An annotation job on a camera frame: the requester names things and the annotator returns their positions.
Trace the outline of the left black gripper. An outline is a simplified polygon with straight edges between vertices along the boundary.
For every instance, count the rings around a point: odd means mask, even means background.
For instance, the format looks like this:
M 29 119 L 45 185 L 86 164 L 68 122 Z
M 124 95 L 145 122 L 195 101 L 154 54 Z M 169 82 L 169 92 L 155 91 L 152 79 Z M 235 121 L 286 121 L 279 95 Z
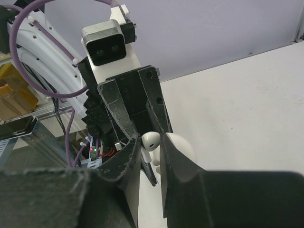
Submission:
M 173 132 L 158 68 L 129 70 L 102 83 L 97 83 L 88 58 L 78 69 L 88 87 L 83 121 L 89 133 L 102 140 L 106 153 L 116 142 L 137 141 L 138 135 L 147 132 Z

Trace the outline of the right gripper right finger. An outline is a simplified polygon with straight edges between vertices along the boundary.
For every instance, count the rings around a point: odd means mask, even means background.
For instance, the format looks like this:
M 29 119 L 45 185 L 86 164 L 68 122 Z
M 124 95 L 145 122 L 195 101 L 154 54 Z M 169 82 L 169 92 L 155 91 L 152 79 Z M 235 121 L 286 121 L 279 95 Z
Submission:
M 304 178 L 288 171 L 207 171 L 190 185 L 178 228 L 301 228 Z

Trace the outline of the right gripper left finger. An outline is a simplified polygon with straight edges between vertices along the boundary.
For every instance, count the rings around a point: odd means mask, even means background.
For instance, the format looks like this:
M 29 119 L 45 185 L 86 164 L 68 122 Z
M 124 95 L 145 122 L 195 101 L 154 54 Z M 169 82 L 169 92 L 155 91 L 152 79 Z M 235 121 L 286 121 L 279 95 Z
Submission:
M 3 228 L 138 227 L 140 136 L 98 169 L 1 171 Z

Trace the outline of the white charging case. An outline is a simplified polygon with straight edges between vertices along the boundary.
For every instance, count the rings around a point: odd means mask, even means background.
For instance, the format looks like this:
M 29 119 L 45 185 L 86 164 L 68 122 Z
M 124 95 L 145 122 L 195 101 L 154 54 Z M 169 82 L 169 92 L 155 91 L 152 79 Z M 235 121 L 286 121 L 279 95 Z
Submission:
M 190 185 L 199 168 L 190 143 L 175 133 L 160 134 L 159 152 L 152 161 L 161 188 L 162 214 L 168 228 L 181 223 L 186 197 L 182 188 Z

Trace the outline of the white earbud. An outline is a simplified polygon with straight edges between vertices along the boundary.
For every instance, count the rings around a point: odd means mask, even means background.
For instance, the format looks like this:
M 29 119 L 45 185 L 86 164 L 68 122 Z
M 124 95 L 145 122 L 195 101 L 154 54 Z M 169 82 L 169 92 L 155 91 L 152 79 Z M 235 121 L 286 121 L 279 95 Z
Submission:
M 147 132 L 141 136 L 141 153 L 145 163 L 152 161 L 151 152 L 153 156 L 159 152 L 160 134 L 158 132 Z

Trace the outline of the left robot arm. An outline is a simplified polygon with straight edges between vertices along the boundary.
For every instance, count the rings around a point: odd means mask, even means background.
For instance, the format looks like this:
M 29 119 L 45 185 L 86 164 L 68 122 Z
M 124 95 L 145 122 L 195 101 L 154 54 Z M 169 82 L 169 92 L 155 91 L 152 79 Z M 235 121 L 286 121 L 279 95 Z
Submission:
M 2 5 L 1 25 L 15 67 L 37 91 L 67 100 L 89 134 L 99 140 L 91 153 L 102 147 L 101 156 L 115 156 L 133 133 L 141 136 L 146 163 L 159 158 L 160 133 L 152 121 L 155 114 L 162 128 L 171 124 L 162 96 L 159 70 L 142 66 L 132 47 L 135 27 L 125 5 L 107 0 L 107 21 L 81 30 L 86 56 L 81 57 L 54 29 L 36 0 L 21 8 Z

